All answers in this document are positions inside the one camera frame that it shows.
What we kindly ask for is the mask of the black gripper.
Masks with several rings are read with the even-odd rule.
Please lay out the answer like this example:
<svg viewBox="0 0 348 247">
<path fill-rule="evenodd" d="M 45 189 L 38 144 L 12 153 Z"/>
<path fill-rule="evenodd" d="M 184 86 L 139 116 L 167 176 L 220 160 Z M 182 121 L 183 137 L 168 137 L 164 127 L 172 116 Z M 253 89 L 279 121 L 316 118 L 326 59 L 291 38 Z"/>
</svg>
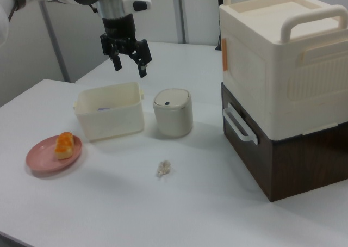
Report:
<svg viewBox="0 0 348 247">
<path fill-rule="evenodd" d="M 140 78 L 147 75 L 146 68 L 152 61 L 147 40 L 137 40 L 133 15 L 117 19 L 103 18 L 105 33 L 100 36 L 104 55 L 113 62 L 115 71 L 122 69 L 119 53 L 132 58 L 139 71 Z"/>
</svg>

